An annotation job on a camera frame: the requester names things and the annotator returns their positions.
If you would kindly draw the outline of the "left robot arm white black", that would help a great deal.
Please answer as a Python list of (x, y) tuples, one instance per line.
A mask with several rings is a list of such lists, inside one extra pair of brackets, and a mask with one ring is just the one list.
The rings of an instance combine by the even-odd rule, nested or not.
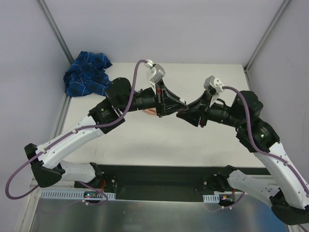
[(124, 113), (126, 106), (130, 106), (131, 112), (155, 108), (159, 117), (187, 109), (185, 100), (169, 91), (162, 80), (154, 88), (134, 93), (133, 97), (131, 93), (130, 81), (123, 77), (116, 78), (107, 89), (106, 98), (78, 124), (45, 144), (25, 146), (26, 156), (31, 161), (31, 169), (39, 187), (50, 187), (61, 180), (80, 181), (91, 188), (99, 187), (103, 174), (96, 163), (71, 163), (64, 161), (64, 158), (124, 123), (124, 119), (116, 120)]

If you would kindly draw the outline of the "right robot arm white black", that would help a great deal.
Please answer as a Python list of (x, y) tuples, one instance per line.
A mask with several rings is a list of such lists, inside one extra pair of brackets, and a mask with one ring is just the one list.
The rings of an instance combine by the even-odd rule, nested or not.
[(260, 118), (263, 104), (252, 91), (238, 91), (231, 106), (210, 104), (211, 95), (188, 105), (188, 109), (176, 114), (196, 127), (204, 127), (208, 121), (231, 126), (236, 130), (239, 142), (258, 158), (277, 186), (262, 184), (248, 177), (239, 169), (225, 166), (215, 180), (208, 181), (215, 191), (239, 189), (268, 205), (274, 215), (287, 225), (302, 225), (309, 222), (309, 185), (296, 169), (270, 124)]

